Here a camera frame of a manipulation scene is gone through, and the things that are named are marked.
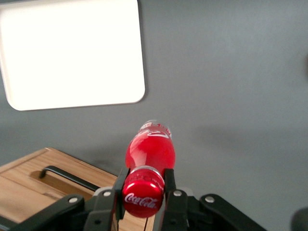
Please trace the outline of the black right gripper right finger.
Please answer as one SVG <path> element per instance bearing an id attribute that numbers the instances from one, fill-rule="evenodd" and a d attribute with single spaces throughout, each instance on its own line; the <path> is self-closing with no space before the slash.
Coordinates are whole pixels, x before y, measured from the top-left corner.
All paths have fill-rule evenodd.
<path id="1" fill-rule="evenodd" d="M 165 207 L 158 231 L 186 231 L 187 194 L 177 189 L 173 169 L 165 169 Z"/>

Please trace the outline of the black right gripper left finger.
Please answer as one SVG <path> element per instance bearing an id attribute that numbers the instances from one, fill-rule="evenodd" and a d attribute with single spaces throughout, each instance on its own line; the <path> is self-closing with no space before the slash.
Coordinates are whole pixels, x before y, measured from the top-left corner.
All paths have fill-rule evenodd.
<path id="1" fill-rule="evenodd" d="M 94 207 L 89 212 L 83 230 L 117 231 L 118 224 L 124 217 L 122 189 L 129 169 L 124 168 L 116 178 L 113 186 L 100 188 L 94 194 Z"/>

